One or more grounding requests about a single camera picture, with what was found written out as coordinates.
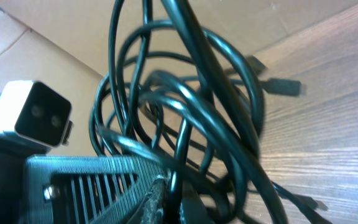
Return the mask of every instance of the brown wooden floor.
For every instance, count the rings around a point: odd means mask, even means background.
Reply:
[[[269,68],[261,79],[307,86],[299,98],[266,96],[264,169],[293,193],[323,201],[329,210],[319,213],[331,222],[358,223],[358,5],[256,56]],[[283,202],[290,223],[307,223]],[[246,210],[271,222],[259,196]]]

